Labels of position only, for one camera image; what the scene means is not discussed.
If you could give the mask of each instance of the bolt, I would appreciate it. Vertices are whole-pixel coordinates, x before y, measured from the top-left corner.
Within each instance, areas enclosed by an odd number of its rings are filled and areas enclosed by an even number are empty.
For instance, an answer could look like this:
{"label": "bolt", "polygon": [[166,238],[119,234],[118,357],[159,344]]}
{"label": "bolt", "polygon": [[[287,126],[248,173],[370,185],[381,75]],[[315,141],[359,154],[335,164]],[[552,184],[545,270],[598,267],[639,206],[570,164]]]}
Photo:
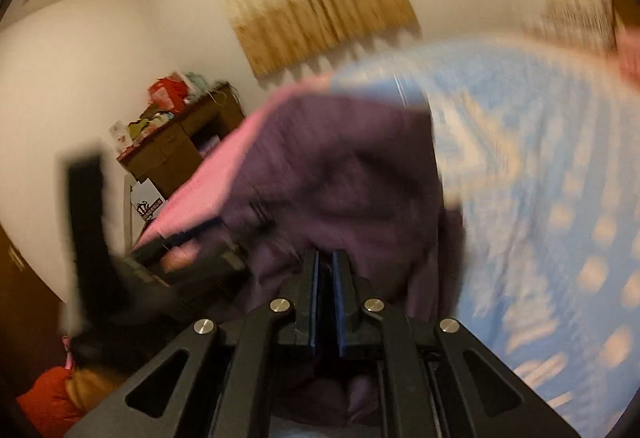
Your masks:
{"label": "bolt", "polygon": [[214,322],[210,321],[209,319],[200,319],[193,324],[193,329],[200,335],[209,333],[215,327],[216,325],[214,324]]}
{"label": "bolt", "polygon": [[367,312],[378,313],[385,309],[385,304],[380,299],[367,299],[364,301],[364,309]]}
{"label": "bolt", "polygon": [[440,329],[445,333],[455,333],[460,329],[460,323],[455,319],[443,319],[440,321]]}
{"label": "bolt", "polygon": [[289,308],[291,307],[291,303],[286,299],[274,299],[269,304],[269,307],[271,308],[271,311],[274,311],[276,313],[283,313],[289,310]]}

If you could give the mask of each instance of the red bag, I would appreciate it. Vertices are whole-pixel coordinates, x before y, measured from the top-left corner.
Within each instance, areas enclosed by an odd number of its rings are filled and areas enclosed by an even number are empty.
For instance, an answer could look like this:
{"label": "red bag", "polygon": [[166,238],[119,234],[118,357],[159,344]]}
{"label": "red bag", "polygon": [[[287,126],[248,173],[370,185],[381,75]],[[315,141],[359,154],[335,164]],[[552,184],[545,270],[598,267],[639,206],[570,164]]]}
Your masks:
{"label": "red bag", "polygon": [[149,88],[151,102],[160,109],[171,111],[174,114],[180,113],[184,109],[184,98],[188,92],[189,88],[182,80],[174,80],[170,77],[159,78]]}

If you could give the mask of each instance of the blue patterned bedsheet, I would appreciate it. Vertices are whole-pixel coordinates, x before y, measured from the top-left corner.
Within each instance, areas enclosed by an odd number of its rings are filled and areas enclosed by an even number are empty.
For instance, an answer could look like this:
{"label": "blue patterned bedsheet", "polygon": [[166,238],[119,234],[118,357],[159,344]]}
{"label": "blue patterned bedsheet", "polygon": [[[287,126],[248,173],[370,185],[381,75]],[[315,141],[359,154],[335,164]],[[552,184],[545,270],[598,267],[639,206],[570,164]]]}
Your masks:
{"label": "blue patterned bedsheet", "polygon": [[351,66],[332,89],[431,108],[465,213],[457,317],[600,438],[640,385],[640,96],[562,53],[450,41]]}

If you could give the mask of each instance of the wooden cabinet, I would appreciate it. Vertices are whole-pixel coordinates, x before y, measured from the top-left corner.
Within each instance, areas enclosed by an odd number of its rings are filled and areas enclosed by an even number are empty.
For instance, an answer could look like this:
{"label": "wooden cabinet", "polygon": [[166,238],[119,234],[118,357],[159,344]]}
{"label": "wooden cabinet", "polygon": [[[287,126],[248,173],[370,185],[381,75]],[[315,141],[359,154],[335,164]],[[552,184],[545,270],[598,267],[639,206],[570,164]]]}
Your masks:
{"label": "wooden cabinet", "polygon": [[0,374],[14,396],[44,371],[64,365],[61,304],[0,227]]}
{"label": "wooden cabinet", "polygon": [[202,163],[198,147],[212,136],[224,138],[244,119],[230,87],[190,104],[118,161],[139,182],[150,179],[167,199]]}

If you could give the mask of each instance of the box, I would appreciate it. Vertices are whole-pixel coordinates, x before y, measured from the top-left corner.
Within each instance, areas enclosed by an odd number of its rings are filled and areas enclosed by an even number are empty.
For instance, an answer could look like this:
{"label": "box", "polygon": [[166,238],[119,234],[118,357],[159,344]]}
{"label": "box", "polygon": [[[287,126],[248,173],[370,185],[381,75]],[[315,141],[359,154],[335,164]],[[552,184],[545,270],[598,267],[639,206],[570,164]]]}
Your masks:
{"label": "box", "polygon": [[136,183],[131,190],[131,204],[136,212],[145,221],[151,221],[158,217],[165,201],[158,189],[146,179],[142,183]]}

